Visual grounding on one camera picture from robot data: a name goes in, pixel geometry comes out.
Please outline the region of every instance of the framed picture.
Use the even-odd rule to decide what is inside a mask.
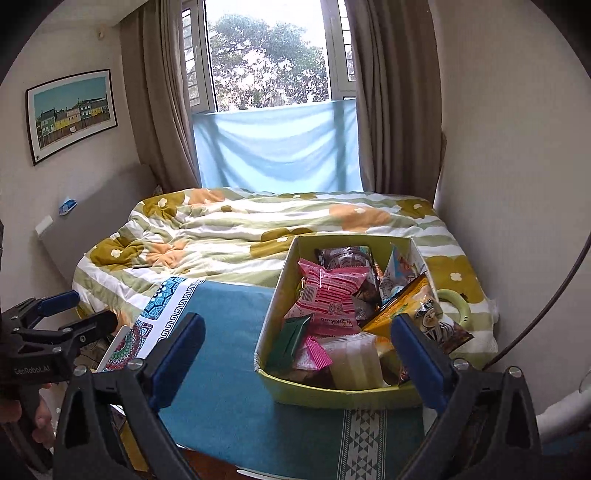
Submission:
[[[27,127],[33,165],[117,126],[111,70],[70,75],[29,88]]]

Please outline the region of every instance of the white wall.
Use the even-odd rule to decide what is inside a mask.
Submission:
[[[528,0],[431,0],[447,152],[436,207],[499,301],[500,347],[546,304],[591,229],[591,79]],[[539,412],[591,365],[591,259],[502,362]]]
[[[67,147],[34,167],[25,120],[26,89],[107,68],[111,69],[119,126]],[[35,33],[0,86],[0,106],[0,219],[5,226],[0,297],[2,308],[7,309],[28,297],[52,295],[70,287],[37,239],[39,221],[45,215],[55,218],[64,197],[82,199],[138,161],[118,31],[106,29],[103,40],[91,28]]]

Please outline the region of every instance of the green box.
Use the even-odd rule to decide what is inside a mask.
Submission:
[[[337,248],[366,245],[370,247],[375,261],[384,270],[388,264],[392,245],[415,265],[419,273],[427,272],[434,295],[433,280],[427,264],[419,254],[411,238],[378,235],[300,235],[294,238],[279,277],[279,282],[255,349],[255,371],[260,375],[265,388],[276,402],[313,408],[407,408],[421,403],[411,382],[401,387],[375,388],[373,390],[345,391],[309,387],[296,382],[272,377],[264,371],[265,361],[273,341],[281,331],[283,317],[296,302],[297,286],[301,281],[298,260],[317,262],[316,248]]]

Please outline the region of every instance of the bed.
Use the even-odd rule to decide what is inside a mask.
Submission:
[[[119,230],[78,262],[79,313],[113,310],[131,325],[172,275],[274,287],[295,235],[364,233],[413,237],[438,289],[470,304],[474,338],[454,352],[475,366],[496,352],[493,303],[429,202],[377,193],[251,193],[190,189],[139,202]],[[453,306],[442,304],[454,320]]]

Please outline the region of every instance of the green ring-shaped toy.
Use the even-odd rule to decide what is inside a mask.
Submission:
[[[437,291],[439,300],[448,301],[460,312],[460,325],[465,326],[470,321],[470,305],[464,298],[456,291],[442,288]]]

